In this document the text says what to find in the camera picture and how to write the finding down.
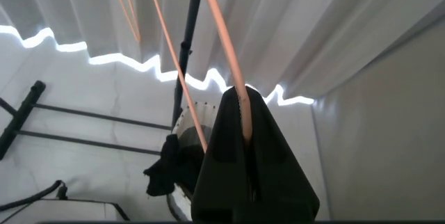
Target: black clothespin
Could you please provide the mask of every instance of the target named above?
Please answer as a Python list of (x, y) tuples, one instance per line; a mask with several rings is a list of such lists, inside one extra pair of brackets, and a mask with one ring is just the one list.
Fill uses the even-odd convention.
[(194, 223), (313, 221), (320, 202), (261, 95), (247, 87), (244, 146), (235, 88), (224, 93), (192, 199)]

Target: black metal pipe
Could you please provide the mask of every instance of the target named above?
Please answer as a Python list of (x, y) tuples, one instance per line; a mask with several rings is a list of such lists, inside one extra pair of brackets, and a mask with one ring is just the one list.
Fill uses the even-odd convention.
[(15, 110), (9, 103), (5, 102), (4, 99), (0, 98), (0, 106), (5, 109), (8, 113), (10, 113), (12, 116), (14, 116), (17, 113), (17, 110)]
[(116, 150), (124, 150), (124, 151), (130, 151), (130, 152), (139, 152), (139, 153), (143, 153), (143, 154), (161, 155), (161, 153), (159, 151), (154, 151), (154, 150), (144, 150), (142, 148), (136, 148), (136, 147), (126, 147), (126, 146), (122, 146), (122, 145), (100, 143), (100, 142), (97, 142), (97, 141), (87, 141), (87, 140), (82, 140), (82, 139), (79, 139), (79, 138), (57, 136), (57, 135), (53, 135), (53, 134), (43, 134), (43, 133), (37, 133), (37, 132), (33, 132), (33, 131), (24, 131), (24, 130), (17, 130), (15, 133), (16, 134), (21, 134), (21, 135), (24, 135), (24, 136), (33, 136), (33, 137), (38, 137), (38, 138), (48, 138), (48, 139), (53, 139), (53, 140), (58, 140), (58, 141), (67, 141), (67, 142), (71, 142), (71, 143), (78, 143), (78, 144), (84, 144), (84, 145), (93, 145), (93, 146), (97, 146), (97, 147), (113, 148), (113, 149), (116, 149)]
[[(201, 0), (190, 0), (188, 5), (186, 30), (184, 33), (184, 41), (181, 43), (181, 51), (179, 52), (179, 66), (183, 75), (187, 72), (188, 56), (190, 55), (193, 33), (195, 32), (197, 12), (200, 9)], [(175, 104), (173, 105), (172, 127), (175, 125), (177, 119), (181, 115), (181, 101), (182, 101), (182, 86), (179, 77), (176, 79), (175, 88)]]
[(29, 114), (33, 110), (32, 104), (39, 100), (39, 97), (45, 90), (46, 86), (41, 81), (36, 81), (34, 86), (31, 87), (25, 100), (22, 102), (19, 110), (15, 113), (13, 119), (9, 122), (9, 125), (5, 128), (0, 136), (0, 161), (5, 157), (8, 148), (13, 143), (16, 137), (16, 131), (20, 130), (28, 118)]
[(141, 122), (141, 121), (137, 121), (137, 120), (129, 120), (129, 119), (125, 119), (125, 118), (119, 118), (119, 117), (114, 117), (114, 116), (109, 116), (109, 115), (102, 115), (102, 114), (98, 114), (98, 113), (90, 113), (90, 112), (74, 110), (74, 109), (65, 109), (65, 108), (61, 108), (58, 106), (48, 106), (48, 105), (39, 104), (39, 103), (32, 104), (32, 106), (35, 108), (38, 108), (38, 109), (48, 109), (48, 110), (57, 111), (57, 112), (72, 113), (72, 114), (77, 114), (77, 115), (93, 117), (93, 118), (113, 120), (113, 121), (117, 121), (117, 122), (133, 124), (133, 125), (140, 125), (140, 126), (144, 126), (144, 127), (153, 127), (153, 128), (157, 128), (157, 129), (164, 129), (164, 130), (172, 129), (169, 126), (163, 126), (163, 125), (158, 125), (158, 124), (148, 123), (148, 122)]

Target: white wall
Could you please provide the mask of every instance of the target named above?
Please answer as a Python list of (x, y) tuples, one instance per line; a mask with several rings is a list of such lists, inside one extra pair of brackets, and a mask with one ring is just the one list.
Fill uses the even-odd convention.
[(314, 105), (332, 218), (445, 218), (445, 20)]
[[(162, 125), (171, 122), (175, 81), (161, 83), (154, 78), (153, 70), (138, 72), (121, 63), (90, 65), (86, 51), (58, 52), (51, 38), (25, 49), (17, 38), (0, 33), (0, 49), (0, 96), (15, 108), (39, 79), (47, 85), (39, 100), (42, 104)], [(215, 83), (208, 91), (191, 88), (191, 95), (215, 105), (221, 96)], [(269, 107), (321, 200), (318, 218), (328, 218), (310, 106), (280, 107), (275, 98)], [(9, 120), (10, 116), (0, 111), (0, 128)], [(33, 110), (23, 129), (151, 150), (160, 150), (168, 134), (41, 109)], [(157, 159), (147, 154), (18, 136), (0, 161), (0, 204), (24, 198), (63, 179), (69, 197), (119, 203), (132, 220), (172, 220), (164, 197), (147, 199), (145, 194), (148, 179), (142, 172)]]

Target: orange rope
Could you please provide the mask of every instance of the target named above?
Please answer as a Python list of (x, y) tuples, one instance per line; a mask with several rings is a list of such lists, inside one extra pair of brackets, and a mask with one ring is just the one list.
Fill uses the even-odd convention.
[(133, 36), (138, 42), (140, 42), (139, 24), (138, 24), (137, 17), (134, 15), (133, 2), (131, 2), (131, 0), (127, 0), (127, 1), (130, 5), (131, 14), (133, 15), (133, 20), (134, 20), (134, 24), (136, 25), (137, 32), (134, 29), (133, 24), (131, 23), (130, 16), (128, 16), (128, 12), (127, 12), (127, 9), (125, 8), (123, 0), (119, 0), (120, 5), (122, 6), (122, 9), (124, 11), (125, 17), (127, 18), (128, 24), (130, 25), (131, 31), (133, 32)]
[(206, 143), (206, 139), (204, 137), (204, 133), (202, 132), (200, 121), (197, 119), (197, 114), (195, 111), (195, 107), (193, 106), (192, 98), (188, 94), (186, 81), (184, 80), (184, 75), (181, 71), (181, 67), (179, 66), (179, 62), (176, 57), (175, 50), (173, 49), (172, 40), (170, 39), (170, 35), (168, 34), (167, 26), (165, 25), (161, 9), (159, 8), (158, 0), (153, 0), (153, 1), (154, 1), (154, 5), (156, 6), (156, 10), (158, 12), (159, 19), (161, 20), (161, 26), (164, 31), (165, 39), (167, 40), (168, 48), (170, 49), (170, 53), (172, 54), (173, 62), (175, 63), (176, 69), (178, 69), (179, 81), (181, 82), (182, 89), (184, 89), (184, 94), (186, 96), (187, 103), (190, 108), (190, 112), (192, 113), (192, 118), (193, 118), (193, 122), (195, 123), (197, 135), (200, 137), (201, 146), (205, 153), (207, 150), (207, 143)]
[(243, 74), (241, 73), (234, 46), (230, 40), (229, 31), (225, 25), (223, 14), (221, 13), (218, 2), (216, 0), (207, 1), (209, 2), (211, 12), (213, 13), (222, 45), (224, 46), (227, 62), (229, 62), (230, 66), (230, 72), (235, 80), (235, 89), (236, 93), (238, 94), (238, 102), (241, 111), (241, 125), (243, 128), (244, 141), (249, 145), (250, 139), (252, 138), (252, 113), (250, 110), (248, 92), (245, 89)]

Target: black pole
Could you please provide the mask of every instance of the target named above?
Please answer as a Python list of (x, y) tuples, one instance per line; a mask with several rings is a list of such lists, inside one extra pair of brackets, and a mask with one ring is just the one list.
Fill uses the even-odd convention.
[(14, 116), (17, 111), (11, 106), (9, 105), (9, 103), (5, 102), (4, 99), (0, 98), (0, 106), (5, 109), (8, 113), (10, 113), (12, 116)]
[(39, 97), (45, 90), (46, 86), (41, 81), (36, 81), (34, 86), (31, 87), (31, 91), (26, 96), (25, 100), (22, 102), (19, 110), (15, 113), (13, 119), (9, 122), (9, 125), (5, 128), (2, 135), (0, 136), (0, 161), (5, 157), (8, 148), (13, 143), (17, 133), (25, 120), (28, 118), (29, 114), (33, 110), (32, 104), (39, 100)]
[[(188, 5), (186, 31), (184, 34), (184, 41), (181, 43), (181, 51), (179, 52), (179, 66), (182, 74), (186, 75), (188, 56), (190, 55), (193, 33), (195, 31), (197, 12), (200, 8), (201, 0), (190, 0)], [(173, 106), (172, 127), (175, 125), (177, 119), (181, 115), (181, 101), (182, 101), (182, 86), (179, 77), (176, 79), (175, 88), (175, 104)]]
[(122, 145), (115, 145), (115, 144), (108, 144), (108, 143), (100, 143), (97, 141), (87, 141), (87, 140), (82, 140), (79, 138), (57, 136), (57, 135), (53, 135), (53, 134), (43, 134), (43, 133), (37, 133), (37, 132), (33, 132), (33, 131), (24, 131), (24, 130), (18, 130), (15, 133), (21, 134), (24, 136), (48, 138), (48, 139), (59, 140), (59, 141), (67, 141), (67, 142), (71, 142), (71, 143), (94, 145), (97, 147), (107, 147), (107, 148), (113, 148), (113, 149), (117, 149), (117, 150), (124, 150), (124, 151), (131, 151), (131, 152), (139, 152), (139, 153), (143, 153), (143, 154), (161, 155), (161, 153), (159, 151), (144, 150), (144, 149), (136, 148), (136, 147), (126, 147), (126, 146), (122, 146)]
[(35, 108), (39, 108), (39, 109), (48, 109), (48, 110), (57, 111), (57, 112), (72, 113), (72, 114), (76, 114), (76, 115), (83, 115), (83, 116), (88, 116), (88, 117), (93, 117), (93, 118), (104, 119), (104, 120), (113, 120), (113, 121), (117, 121), (117, 122), (123, 122), (123, 123), (128, 123), (128, 124), (133, 124), (133, 125), (144, 126), (144, 127), (153, 127), (153, 128), (157, 128), (157, 129), (164, 129), (164, 130), (172, 129), (169, 126), (163, 126), (163, 125), (158, 125), (158, 124), (154, 124), (154, 123), (119, 118), (119, 117), (114, 117), (114, 116), (109, 116), (109, 115), (102, 115), (102, 114), (98, 114), (98, 113), (90, 113), (90, 112), (79, 111), (79, 110), (74, 110), (74, 109), (64, 109), (64, 108), (57, 107), (57, 106), (48, 106), (48, 105), (43, 105), (43, 104), (38, 104), (38, 103), (32, 104), (32, 106)]

